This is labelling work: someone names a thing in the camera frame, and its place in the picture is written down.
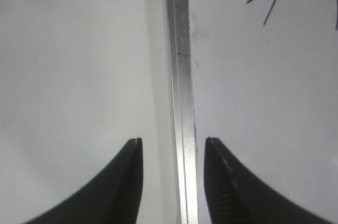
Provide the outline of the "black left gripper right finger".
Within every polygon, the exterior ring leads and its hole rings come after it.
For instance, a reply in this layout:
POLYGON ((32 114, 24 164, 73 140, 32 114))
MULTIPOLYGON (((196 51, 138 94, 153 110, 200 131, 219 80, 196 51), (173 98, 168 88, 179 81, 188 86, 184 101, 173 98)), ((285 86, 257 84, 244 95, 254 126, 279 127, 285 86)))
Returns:
POLYGON ((247 169, 218 138, 208 137, 204 191, 212 223, 327 223, 247 169))

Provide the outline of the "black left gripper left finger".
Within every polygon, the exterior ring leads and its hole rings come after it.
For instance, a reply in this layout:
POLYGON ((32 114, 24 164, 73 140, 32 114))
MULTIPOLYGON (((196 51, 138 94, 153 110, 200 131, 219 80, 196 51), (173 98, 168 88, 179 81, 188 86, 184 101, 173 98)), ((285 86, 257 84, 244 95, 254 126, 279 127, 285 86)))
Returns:
POLYGON ((130 139, 91 181, 30 223, 136 223, 143 191, 143 143, 130 139))

